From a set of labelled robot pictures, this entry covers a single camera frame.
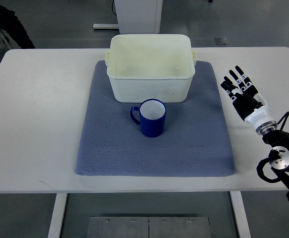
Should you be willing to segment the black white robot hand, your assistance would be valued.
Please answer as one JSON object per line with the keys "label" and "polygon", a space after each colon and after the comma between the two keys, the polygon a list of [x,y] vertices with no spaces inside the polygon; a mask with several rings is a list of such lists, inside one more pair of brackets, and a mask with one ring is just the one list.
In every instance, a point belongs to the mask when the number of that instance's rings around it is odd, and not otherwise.
{"label": "black white robot hand", "polygon": [[232,100],[240,118],[251,124],[256,133],[264,135],[266,130],[277,129],[277,122],[269,115],[266,100],[259,93],[251,79],[237,65],[235,70],[229,70],[234,79],[225,76],[221,83],[222,89]]}

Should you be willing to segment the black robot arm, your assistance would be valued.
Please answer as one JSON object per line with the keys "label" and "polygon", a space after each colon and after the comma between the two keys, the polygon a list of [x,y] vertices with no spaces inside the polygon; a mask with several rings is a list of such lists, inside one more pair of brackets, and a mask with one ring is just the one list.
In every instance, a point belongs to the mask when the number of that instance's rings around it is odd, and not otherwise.
{"label": "black robot arm", "polygon": [[262,135],[264,143],[272,148],[268,156],[257,165],[256,171],[268,183],[282,182],[289,190],[289,133],[283,131],[289,112],[278,122],[268,121],[260,125],[256,132]]}

